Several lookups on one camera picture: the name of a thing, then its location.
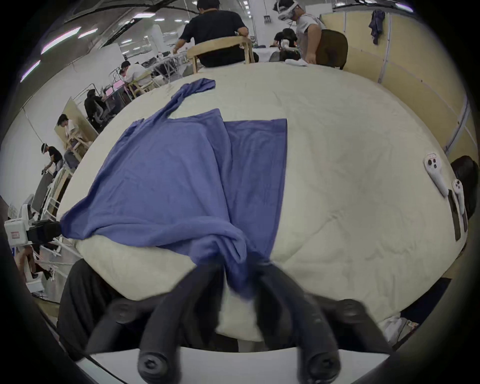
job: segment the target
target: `blue cloth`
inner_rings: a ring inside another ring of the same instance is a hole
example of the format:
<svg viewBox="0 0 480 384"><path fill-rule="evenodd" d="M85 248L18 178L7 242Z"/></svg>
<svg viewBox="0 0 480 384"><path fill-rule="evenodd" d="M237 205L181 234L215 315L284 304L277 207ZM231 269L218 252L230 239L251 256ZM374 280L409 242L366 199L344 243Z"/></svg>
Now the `blue cloth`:
<svg viewBox="0 0 480 384"><path fill-rule="evenodd" d="M61 219L73 239L94 234L161 246L196 264L220 260L249 296L249 264L268 262L278 227L287 121L223 122L219 109L168 119L182 100L215 87L185 84L169 103L120 137L88 195Z"/></svg>

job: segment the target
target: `ceiling light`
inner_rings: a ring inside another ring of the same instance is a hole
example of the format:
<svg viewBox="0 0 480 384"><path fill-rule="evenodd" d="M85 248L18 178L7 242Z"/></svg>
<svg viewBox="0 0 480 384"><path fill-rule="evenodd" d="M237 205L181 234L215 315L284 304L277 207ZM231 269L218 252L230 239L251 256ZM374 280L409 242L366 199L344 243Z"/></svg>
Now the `ceiling light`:
<svg viewBox="0 0 480 384"><path fill-rule="evenodd" d="M155 16L155 14L151 13L151 12L145 12L145 13L137 13L133 18L134 19L144 19L144 18L148 18L148 17L152 17L152 16Z"/></svg>
<svg viewBox="0 0 480 384"><path fill-rule="evenodd" d="M413 9L411 9L408 5L395 3L395 6L403 11L413 12Z"/></svg>
<svg viewBox="0 0 480 384"><path fill-rule="evenodd" d="M80 31L80 28L82 28L82 27L78 27L78 28L72 29L71 31L68 31L67 33L64 33L63 35L57 37L55 40L50 41L47 45L45 45L45 46L43 47L42 52L41 52L40 54L44 54L44 53L47 52L50 48L54 47L54 46L57 45L58 43L62 42L62 41L65 40L65 39L68 39L70 36L75 35L78 31Z"/></svg>
<svg viewBox="0 0 480 384"><path fill-rule="evenodd" d="M80 39L84 36L91 35L92 33L95 33L97 30L98 30L98 28L95 28L95 29L92 29L91 31L87 31L85 33L82 33L81 35L78 36L78 38Z"/></svg>
<svg viewBox="0 0 480 384"><path fill-rule="evenodd" d="M34 65L32 65L32 66L30 67L30 69L29 69L27 72L24 73L24 75L22 76L20 82L22 82L22 81L25 79L25 77L27 77L27 76L29 75L29 73L30 73L31 71L33 71L36 67L38 67L39 64L40 64L40 60L37 61Z"/></svg>

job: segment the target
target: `table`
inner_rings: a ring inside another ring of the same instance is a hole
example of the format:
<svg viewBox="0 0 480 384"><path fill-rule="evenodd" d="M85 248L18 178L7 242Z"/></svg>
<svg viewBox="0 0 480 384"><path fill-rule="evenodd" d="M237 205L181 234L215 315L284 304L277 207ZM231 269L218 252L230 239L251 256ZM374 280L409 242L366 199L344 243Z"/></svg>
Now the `table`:
<svg viewBox="0 0 480 384"><path fill-rule="evenodd" d="M463 248L452 213L423 166L436 152L443 177L455 175L425 124L382 86L352 73L285 63L210 69L155 89L128 105L95 140L75 172L58 218L87 195L108 152L131 122L163 107L185 83L216 88L186 98L170 117L219 108L229 120L288 120L285 190L271 260L304 289L365 303L375 320L425 293ZM79 252L117 291L138 300L165 292L190 259L93 236ZM225 292L219 332L259 340L253 306Z"/></svg>

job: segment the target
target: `wooden chair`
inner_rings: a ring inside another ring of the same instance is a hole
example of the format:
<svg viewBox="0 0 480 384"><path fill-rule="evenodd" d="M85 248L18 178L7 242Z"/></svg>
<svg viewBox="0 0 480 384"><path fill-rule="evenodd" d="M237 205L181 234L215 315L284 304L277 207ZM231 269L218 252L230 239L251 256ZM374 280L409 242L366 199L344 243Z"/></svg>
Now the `wooden chair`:
<svg viewBox="0 0 480 384"><path fill-rule="evenodd" d="M145 78L149 78L150 81L145 84L145 85L138 85L138 82L140 80L143 80ZM145 73L140 76L138 79L133 80L131 83L128 83L128 89L130 89L130 92L133 95L133 98L137 98L137 94L140 93L143 95L144 93L152 90L153 88L157 88L158 85L155 83L155 81L152 79L152 72L151 71L145 71Z"/></svg>
<svg viewBox="0 0 480 384"><path fill-rule="evenodd" d="M208 40L197 44L187 51L187 58L192 60L193 73L197 73L197 56L207 52L216 51L218 49L234 47L235 45L243 46L245 51L245 63L255 62L252 51L252 41L244 36L221 37L219 39Z"/></svg>
<svg viewBox="0 0 480 384"><path fill-rule="evenodd" d="M324 29L316 52L317 64L340 67L347 62L348 42L343 33Z"/></svg>

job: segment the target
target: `man wearing vr headset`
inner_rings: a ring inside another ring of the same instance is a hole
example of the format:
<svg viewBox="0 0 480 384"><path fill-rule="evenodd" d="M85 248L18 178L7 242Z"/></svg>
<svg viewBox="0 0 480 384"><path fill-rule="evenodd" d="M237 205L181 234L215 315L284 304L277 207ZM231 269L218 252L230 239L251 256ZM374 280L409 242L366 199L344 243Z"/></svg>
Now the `man wearing vr headset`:
<svg viewBox="0 0 480 384"><path fill-rule="evenodd" d="M316 64L316 52L322 29L326 29L325 24L319 18L306 13L294 0L278 0L273 9L279 13L279 20L290 19L297 23L297 43L302 59L309 64Z"/></svg>

